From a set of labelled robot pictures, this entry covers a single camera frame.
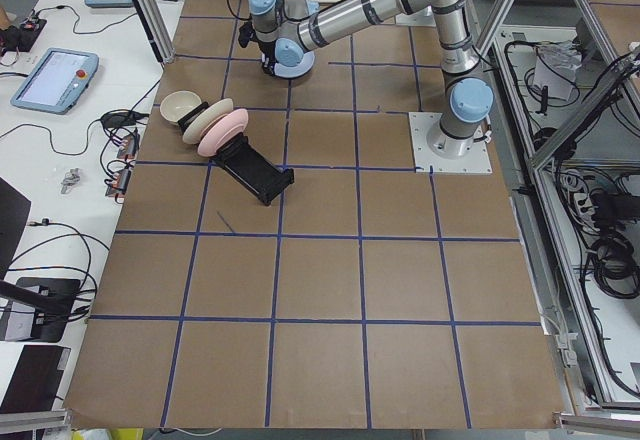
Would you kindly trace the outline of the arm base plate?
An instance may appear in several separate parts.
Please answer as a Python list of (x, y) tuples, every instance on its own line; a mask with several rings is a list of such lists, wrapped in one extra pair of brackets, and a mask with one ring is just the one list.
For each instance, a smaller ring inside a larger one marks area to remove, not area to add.
[(430, 6), (413, 13), (398, 14), (395, 16), (395, 24), (402, 26), (430, 27), (436, 26), (434, 14)]
[(470, 138), (453, 139), (441, 130), (441, 116), (440, 112), (408, 113), (414, 169), (425, 174), (492, 174), (482, 125)]

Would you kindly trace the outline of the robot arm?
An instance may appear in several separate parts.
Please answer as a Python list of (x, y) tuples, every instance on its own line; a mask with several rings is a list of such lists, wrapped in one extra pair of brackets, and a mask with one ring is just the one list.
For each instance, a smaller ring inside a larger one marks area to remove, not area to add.
[(257, 43), (265, 73), (277, 68), (305, 74), (312, 51), (398, 15), (431, 8), (442, 52), (447, 106), (426, 136), (428, 146), (446, 159), (466, 156), (479, 125), (494, 101), (491, 87), (474, 75), (481, 61), (466, 26), (464, 0), (340, 0), (325, 8), (305, 0), (248, 0), (249, 15), (239, 44)]

